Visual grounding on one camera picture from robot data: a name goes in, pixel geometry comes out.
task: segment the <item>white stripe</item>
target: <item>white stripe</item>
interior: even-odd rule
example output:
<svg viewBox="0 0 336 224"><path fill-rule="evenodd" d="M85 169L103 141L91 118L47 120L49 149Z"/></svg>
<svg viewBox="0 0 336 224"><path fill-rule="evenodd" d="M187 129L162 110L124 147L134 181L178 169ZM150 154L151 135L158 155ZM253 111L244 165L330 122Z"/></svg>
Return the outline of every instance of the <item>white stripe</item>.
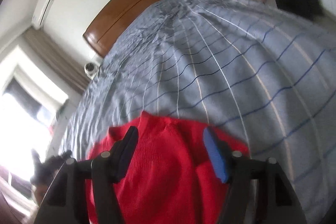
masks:
<svg viewBox="0 0 336 224"><path fill-rule="evenodd" d="M207 110L207 108L206 108L206 106L205 106L205 102L204 102L204 100L203 100L203 95L202 95L201 85L200 85L199 79L198 79L198 77L197 77L198 75L197 75L197 73L196 73L196 68L195 68L195 64L194 64L194 59L193 59L193 56L192 56L192 54L191 54L191 49L190 49L190 45L189 45L189 38L187 37L187 35L186 35L186 33L185 33L185 27L184 27L184 24L182 23L182 21L181 21L180 19L179 19L179 22L180 22L180 24L181 24L182 27L183 27L183 32L184 32L185 38L186 38L186 40L187 40L187 45L188 45L188 48L189 48L189 56L190 56L190 58L191 58L191 63L192 63L192 65L193 65L194 76L195 76L195 78L196 78L196 83L197 83L198 90L199 90L199 96L201 97L202 106L203 106L203 108L204 108L205 115L206 115L206 117L207 117L207 123L210 123L210 121L209 121L208 110Z"/></svg>
<svg viewBox="0 0 336 224"><path fill-rule="evenodd" d="M131 102L130 102L130 104L129 104L129 108L128 108L128 112L127 112L127 117L128 117L128 115L129 115L129 112L131 111L131 106L132 106L133 97L134 97L135 92L136 92L137 89L139 88L139 85L140 85L141 79L142 79L142 77L143 77L143 75L144 75L144 72L145 72L145 70L142 70L142 75L141 75L140 80L138 81L138 86L137 86L136 89L133 91L132 98L131 98Z"/></svg>
<svg viewBox="0 0 336 224"><path fill-rule="evenodd" d="M139 69L139 67L136 67L135 73L134 73L133 78L132 78L131 85L130 85L130 87L126 90L125 97L124 97L124 103L123 103L123 106L122 106L121 110L119 111L118 125L119 125L119 123L120 123L121 112L122 112L122 110L124 109L124 106L125 106L125 103L126 103L127 93L128 93L128 91L132 88L132 85L133 85L133 82L134 82L134 77L136 76L136 74L137 74L137 72L138 72L138 69Z"/></svg>
<svg viewBox="0 0 336 224"><path fill-rule="evenodd" d="M223 70L221 69L221 67L220 67L220 65L219 65L219 63L218 63L218 61L217 61L217 59L216 59L215 56L213 55L212 51L210 50L208 44L207 44L206 41L204 40L204 37L203 37L202 34L200 33L200 31L199 31L199 29L197 28L196 24L195 24L195 23L194 23L188 16L186 16L186 17L187 17L187 18L193 23L193 25L195 26L197 32L198 32L199 35L201 36L201 38L202 38L202 40L204 41L205 45L207 46L209 52L211 53L212 57L214 58L214 60L215 60L215 62L216 62L216 64L217 64L217 66L218 66L218 68L220 69L220 71L221 71L221 73L222 73L222 75L223 75L223 77L224 77L224 79L225 79L225 81L226 81L227 86L228 86L229 89L230 89L231 95L232 95L233 100L235 101L236 107L237 107L237 109L238 109L238 113L239 113L239 116L240 116L241 124L242 124L242 126L243 126L243 130L244 130L244 134L245 134L245 138L246 138L247 145L250 147L250 142L249 142L249 139L248 139L248 136L247 136L247 131L246 131L246 128L245 128L245 124L244 124L244 121L243 121L243 117L242 117L242 114L241 114L241 112L240 112L240 108L239 108L239 106L238 106L236 97L235 97L235 95L233 94L233 91L232 91L232 89L231 89L231 87L230 87L230 85L229 85L229 82L228 82L228 80L226 79L226 76L225 76Z"/></svg>
<svg viewBox="0 0 336 224"><path fill-rule="evenodd" d="M302 47L300 47L300 45L296 42L293 43L293 46L302 54L303 58L307 61L307 63L311 66L313 64L313 60L310 59L310 57L308 56L308 54L303 50ZM313 67L313 69L316 71L320 81L322 82L322 85L324 86L324 88L326 90L329 90L330 87L328 85L328 83L326 82L326 80L324 79L324 77L322 76L322 73L320 72L319 68L317 67L317 64L315 64L315 66Z"/></svg>
<svg viewBox="0 0 336 224"><path fill-rule="evenodd" d="M234 25L236 26L235 24L233 24L232 22L198 6L199 8L207 11L208 13L212 14L212 15L215 15L216 17L230 23L231 25ZM269 52L269 50L256 38L254 37L253 35L251 35L250 33L248 33L247 31L245 31L244 29L240 28L243 32L245 32L246 34L248 34L249 36L251 36L254 40L256 40L257 42L260 43L260 45L264 48L264 50L269 54L269 56L272 56L272 54ZM291 87L293 89L293 91L295 92L296 96L298 97L299 101L301 102L303 108L305 109L305 112L306 114L308 115L310 121L311 121L311 124L313 126L313 130L314 130L314 133L315 133L315 139L316 139L316 146L317 146L317 149L319 151L319 157L320 157L320 161L321 161L321 167L322 167L322 177L323 177L323 185L326 189L326 191L328 192L329 191L329 187L328 187L328 184L326 182L326 179L325 179L325 176L326 176L326 173L327 173L327 170L326 170L326 167L325 167L325 161L324 161L324 158L323 158L323 150L322 150L322 145L321 145L321 142L320 142L320 134L319 134L319 131L318 131L318 128L317 128L317 125L316 125L316 122L315 122L315 119L312 117L310 111L309 111L309 108L308 106L306 105L305 101L303 100L303 98L301 97L299 91L297 90L297 88L294 85L293 81L291 80L291 78L289 77L289 75L285 72L285 70L281 67L281 65L274 59L272 58L273 61L275 62L275 64L278 66L278 68L281 70L281 72L283 73L283 75L286 77L286 79L289 81L289 83L291 84Z"/></svg>
<svg viewBox="0 0 336 224"><path fill-rule="evenodd" d="M160 82L161 82L161 77L162 77L162 72L163 72L163 62L161 62L161 72L160 72L160 77L159 77L159 82L157 84L157 115L159 116L159 87L160 87Z"/></svg>
<svg viewBox="0 0 336 224"><path fill-rule="evenodd" d="M142 111L144 111L144 108L145 108L145 94L146 94L146 89L147 89L147 86L148 86L148 83L151 79L151 76L152 76L152 70L153 70L153 59L154 59L154 53L152 54L152 58L151 58L151 64L152 64L152 67L151 67L151 73L149 75L149 78L148 78L148 82L146 84L146 87L145 87L145 90L143 91L143 97L142 97Z"/></svg>
<svg viewBox="0 0 336 224"><path fill-rule="evenodd" d="M175 58L175 66L176 66L176 71L177 71L177 101L176 101L176 113L177 117L180 118L179 114L179 98L180 98L180 76L179 76L179 66L177 65L177 58L176 58L176 53L175 53L175 36L173 36L174 40L174 45L173 45L173 55Z"/></svg>
<svg viewBox="0 0 336 224"><path fill-rule="evenodd" d="M118 86L118 88L115 90L116 92L115 92L115 94L117 94L117 91L120 89L120 86L121 86L121 81L119 82L119 86ZM114 121L113 121L113 118L114 118L114 113L115 113L115 111L116 111L116 109L117 109L117 103L115 104L115 108L114 108L114 110L113 110L113 113L112 113L112 124L114 125L115 123L114 123Z"/></svg>
<svg viewBox="0 0 336 224"><path fill-rule="evenodd" d="M119 68L117 69L117 73L116 73L115 76L113 77L112 84L113 84L114 80L117 78L118 73L119 73L119 70L120 70L121 66L123 65L123 63L125 62L125 60L126 60L127 58L128 58L128 56L126 56L126 57L121 61L120 65L119 65ZM113 114L112 114L112 125L114 125L114 122L113 122L113 116L114 116L114 113L115 113L116 109L117 109L117 104L115 104L115 109L114 109Z"/></svg>
<svg viewBox="0 0 336 224"><path fill-rule="evenodd" d="M244 54L241 53L241 51L235 46L233 45L215 26L213 26L211 24L211 22L209 22L205 17L203 17L217 32L219 32L221 34L221 36L233 47L237 50L237 52L239 52L239 54L241 54L241 56L244 58L244 60L246 61L246 63L249 65L249 67L251 68L252 72L255 74L255 77L258 79L260 85L262 86L263 90L265 91L266 93L266 97L267 99L270 101L272 99L272 97L270 96L265 84L263 83L263 81L261 80L261 78L259 77L258 74L256 74L256 70L253 68L253 66L251 65L251 63L247 60L247 58L245 57ZM272 101L270 103L274 113L275 113L275 116L278 120L278 123L279 123L279 126L280 126L280 129L281 129L281 132L282 132L282 135L283 137L286 137L286 131L285 131L285 127L282 123L282 120L281 120L281 117L279 115L279 112L277 110L277 108L275 107L274 105L274 102ZM286 148L286 156L287 156L287 160L288 160L288 167L289 167L289 177L290 177L290 180L293 181L294 180L294 170L293 170L293 161L292 161L292 153L290 151L290 147L289 147L289 144L288 144L288 140L284 140L284 143L285 143L285 148Z"/></svg>

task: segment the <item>window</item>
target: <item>window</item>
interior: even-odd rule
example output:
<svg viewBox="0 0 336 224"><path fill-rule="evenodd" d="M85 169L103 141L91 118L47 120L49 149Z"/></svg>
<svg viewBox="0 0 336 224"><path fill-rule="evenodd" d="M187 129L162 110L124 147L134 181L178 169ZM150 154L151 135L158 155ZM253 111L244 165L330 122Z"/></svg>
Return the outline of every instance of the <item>window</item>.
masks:
<svg viewBox="0 0 336 224"><path fill-rule="evenodd" d="M0 70L4 71L0 78L0 165L13 178L28 182L34 173L31 149L44 161L52 139L50 126L68 96L19 47L0 63Z"/></svg>

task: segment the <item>air conditioner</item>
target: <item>air conditioner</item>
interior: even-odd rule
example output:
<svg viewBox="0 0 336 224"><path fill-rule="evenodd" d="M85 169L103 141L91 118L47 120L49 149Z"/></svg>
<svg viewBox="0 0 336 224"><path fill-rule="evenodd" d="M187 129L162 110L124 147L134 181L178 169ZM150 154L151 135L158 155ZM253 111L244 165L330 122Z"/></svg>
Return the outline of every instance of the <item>air conditioner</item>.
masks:
<svg viewBox="0 0 336 224"><path fill-rule="evenodd" d="M43 26L53 1L54 0L38 0L33 19L31 20L31 23L35 29L38 30Z"/></svg>

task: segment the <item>bed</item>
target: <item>bed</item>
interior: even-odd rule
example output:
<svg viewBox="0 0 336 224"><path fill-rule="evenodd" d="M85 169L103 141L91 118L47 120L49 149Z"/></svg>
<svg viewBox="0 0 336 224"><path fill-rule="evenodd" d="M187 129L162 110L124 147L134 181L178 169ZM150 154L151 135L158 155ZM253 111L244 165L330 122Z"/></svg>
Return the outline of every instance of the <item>bed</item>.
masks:
<svg viewBox="0 0 336 224"><path fill-rule="evenodd" d="M335 200L335 38L247 0L111 0L84 38L104 57L61 150L85 159L142 111L209 123L275 157L309 223Z"/></svg>

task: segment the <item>red sweater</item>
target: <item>red sweater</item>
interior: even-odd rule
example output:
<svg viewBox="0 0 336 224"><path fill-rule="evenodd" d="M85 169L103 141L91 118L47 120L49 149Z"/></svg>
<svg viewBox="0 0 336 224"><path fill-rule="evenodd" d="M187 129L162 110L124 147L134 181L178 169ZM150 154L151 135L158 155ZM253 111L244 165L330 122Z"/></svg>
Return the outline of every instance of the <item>red sweater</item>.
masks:
<svg viewBox="0 0 336 224"><path fill-rule="evenodd" d="M89 159L110 150L130 126L138 128L138 145L125 179L114 185L126 223L216 223L227 185L216 178L203 144L203 130L208 125L142 112L128 124L110 127ZM220 130L215 132L232 150L248 154L242 142ZM90 180L86 187L89 217L96 224Z"/></svg>

